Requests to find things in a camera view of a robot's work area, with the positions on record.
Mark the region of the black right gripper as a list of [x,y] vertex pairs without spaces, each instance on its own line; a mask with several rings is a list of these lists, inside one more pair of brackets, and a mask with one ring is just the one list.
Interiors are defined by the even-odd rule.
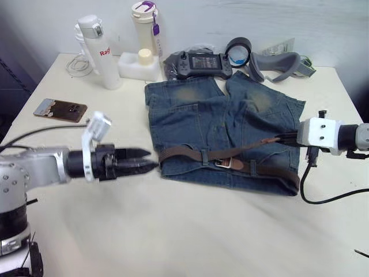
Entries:
[[275,136],[275,138],[279,138],[279,143],[283,145],[287,145],[290,147],[300,147],[300,144],[298,143],[298,131],[294,132],[287,132],[278,134]]

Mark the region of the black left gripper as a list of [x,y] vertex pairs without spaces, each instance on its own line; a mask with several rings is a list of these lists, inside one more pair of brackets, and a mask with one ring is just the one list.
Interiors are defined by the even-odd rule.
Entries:
[[113,144],[98,144],[91,153],[92,172],[99,181],[115,180],[117,177],[145,174],[158,163],[143,157],[150,152],[142,148],[116,148]]

